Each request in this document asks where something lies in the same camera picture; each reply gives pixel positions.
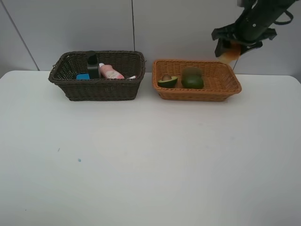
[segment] wicker basket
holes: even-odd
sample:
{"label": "wicker basket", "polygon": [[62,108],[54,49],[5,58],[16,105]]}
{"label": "wicker basket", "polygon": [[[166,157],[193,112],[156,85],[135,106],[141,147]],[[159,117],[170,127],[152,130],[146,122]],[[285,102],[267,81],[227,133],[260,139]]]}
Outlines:
{"label": "wicker basket", "polygon": [[[205,85],[203,89],[183,88],[182,71],[188,66],[198,67],[202,70]],[[178,76],[178,82],[174,89],[158,86],[158,81],[167,74]],[[216,61],[157,60],[153,64],[152,85],[166,100],[224,101],[241,92],[240,83],[233,70],[228,65]]]}
{"label": "wicker basket", "polygon": [[76,80],[88,73],[85,52],[69,52],[61,56],[50,72],[49,81],[59,86],[72,101],[119,101],[135,99],[145,73],[143,54],[133,51],[97,51],[98,62],[112,65],[125,78]]}

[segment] white wall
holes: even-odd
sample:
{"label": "white wall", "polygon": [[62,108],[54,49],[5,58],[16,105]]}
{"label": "white wall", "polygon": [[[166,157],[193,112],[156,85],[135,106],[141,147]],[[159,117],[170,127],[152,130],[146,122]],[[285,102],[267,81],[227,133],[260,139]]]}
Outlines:
{"label": "white wall", "polygon": [[[212,30],[233,23],[242,12],[237,0],[133,0],[134,46],[131,0],[3,2],[41,70],[50,70],[61,54],[74,50],[135,48],[145,55],[149,72],[158,58],[215,59]],[[36,70],[9,17],[0,10],[1,70]],[[290,11],[293,23],[275,26],[278,36],[242,56],[235,73],[285,74],[301,81],[301,2]]]}
{"label": "white wall", "polygon": [[76,50],[134,50],[131,0],[4,0],[41,70]]}
{"label": "white wall", "polygon": [[0,78],[12,70],[37,70],[0,3]]}
{"label": "white wall", "polygon": [[158,58],[215,59],[211,33],[233,23],[240,14],[237,0],[134,0],[136,50],[147,69]]}

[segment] orange object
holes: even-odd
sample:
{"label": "orange object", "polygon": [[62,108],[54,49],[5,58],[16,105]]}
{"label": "orange object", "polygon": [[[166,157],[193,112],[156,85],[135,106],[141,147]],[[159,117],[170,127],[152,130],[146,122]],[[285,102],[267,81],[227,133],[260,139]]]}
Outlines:
{"label": "orange object", "polygon": [[[181,78],[186,67],[198,67],[202,70],[203,89],[183,88]],[[166,74],[178,77],[175,88],[158,86],[158,81]],[[156,60],[152,69],[152,85],[161,98],[166,100],[218,102],[241,92],[240,83],[231,67],[218,61]]]}
{"label": "orange object", "polygon": [[240,44],[231,41],[231,49],[223,53],[218,59],[224,64],[229,64],[233,60],[238,60],[241,53]]}

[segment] halved avocado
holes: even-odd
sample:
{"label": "halved avocado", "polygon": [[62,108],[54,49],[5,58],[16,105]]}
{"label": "halved avocado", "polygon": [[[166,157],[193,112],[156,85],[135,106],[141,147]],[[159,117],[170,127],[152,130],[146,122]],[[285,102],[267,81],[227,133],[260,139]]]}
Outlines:
{"label": "halved avocado", "polygon": [[177,84],[178,77],[177,76],[169,76],[165,75],[161,80],[158,81],[158,86],[162,88],[174,88]]}

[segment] pink bottle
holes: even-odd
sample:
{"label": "pink bottle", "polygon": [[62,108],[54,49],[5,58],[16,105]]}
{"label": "pink bottle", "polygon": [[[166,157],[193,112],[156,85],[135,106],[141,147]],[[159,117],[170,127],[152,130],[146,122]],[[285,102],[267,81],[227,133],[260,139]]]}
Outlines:
{"label": "pink bottle", "polygon": [[115,71],[111,65],[100,63],[98,67],[99,75],[103,75],[106,79],[124,79],[124,76]]}

